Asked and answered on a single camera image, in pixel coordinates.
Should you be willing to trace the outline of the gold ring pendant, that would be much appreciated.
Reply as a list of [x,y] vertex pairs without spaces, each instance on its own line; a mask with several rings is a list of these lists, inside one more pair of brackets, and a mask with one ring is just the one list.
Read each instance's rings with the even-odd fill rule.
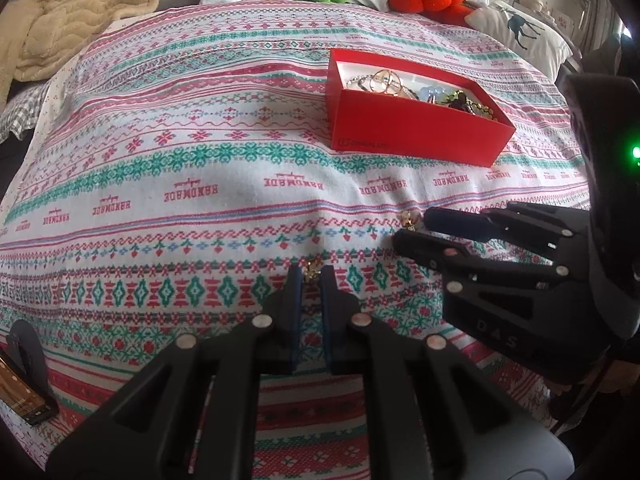
[[392,70],[378,70],[369,76],[371,92],[399,96],[403,88],[400,77]]

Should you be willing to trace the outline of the grey checked sheet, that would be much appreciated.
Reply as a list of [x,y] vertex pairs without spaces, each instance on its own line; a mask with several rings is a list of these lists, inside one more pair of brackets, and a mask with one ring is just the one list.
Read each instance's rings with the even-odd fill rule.
[[9,101],[1,113],[1,142],[11,136],[23,140],[28,130],[35,128],[38,117],[50,86],[50,81],[36,81],[18,84],[11,91]]

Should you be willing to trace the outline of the white deer pillow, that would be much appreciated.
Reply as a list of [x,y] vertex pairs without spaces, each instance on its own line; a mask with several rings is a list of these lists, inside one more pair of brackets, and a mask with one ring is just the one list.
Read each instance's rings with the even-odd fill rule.
[[491,36],[552,82],[573,54],[570,45],[552,27],[504,2],[494,2],[469,13],[465,23]]

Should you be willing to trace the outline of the patterned bedspread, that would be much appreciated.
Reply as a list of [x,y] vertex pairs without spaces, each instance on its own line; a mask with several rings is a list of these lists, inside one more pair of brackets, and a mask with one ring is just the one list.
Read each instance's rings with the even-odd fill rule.
[[[333,151],[333,48],[475,80],[514,136],[489,169]],[[555,84],[480,32],[284,0],[115,24],[52,79],[2,200],[1,327],[32,324],[60,407],[2,420],[42,466],[175,337],[228,330],[318,259],[398,333],[443,334],[548,422],[542,379],[447,325],[438,278],[390,250],[401,211],[511,200],[585,206],[582,156]]]

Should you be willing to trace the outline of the gold earring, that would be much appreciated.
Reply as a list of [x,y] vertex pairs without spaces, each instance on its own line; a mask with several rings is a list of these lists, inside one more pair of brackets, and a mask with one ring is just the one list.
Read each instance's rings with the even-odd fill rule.
[[318,280],[322,269],[322,261],[318,259],[306,261],[303,265],[303,278],[306,283],[313,283]]
[[417,210],[404,210],[399,215],[400,226],[408,231],[416,232],[421,229],[422,216]]

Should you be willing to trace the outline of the beige blanket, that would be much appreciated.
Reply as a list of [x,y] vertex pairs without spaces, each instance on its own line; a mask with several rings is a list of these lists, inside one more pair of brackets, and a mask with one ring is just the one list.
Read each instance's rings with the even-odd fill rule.
[[155,11],[160,0],[16,0],[1,11],[1,103],[13,81],[53,75],[120,18]]

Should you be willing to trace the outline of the red jewelry box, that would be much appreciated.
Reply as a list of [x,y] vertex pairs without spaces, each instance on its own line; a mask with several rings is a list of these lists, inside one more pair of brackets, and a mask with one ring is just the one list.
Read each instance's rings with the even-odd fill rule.
[[[392,70],[399,96],[369,90],[369,76]],[[331,148],[489,167],[515,126],[475,81],[433,66],[333,49],[326,78]]]

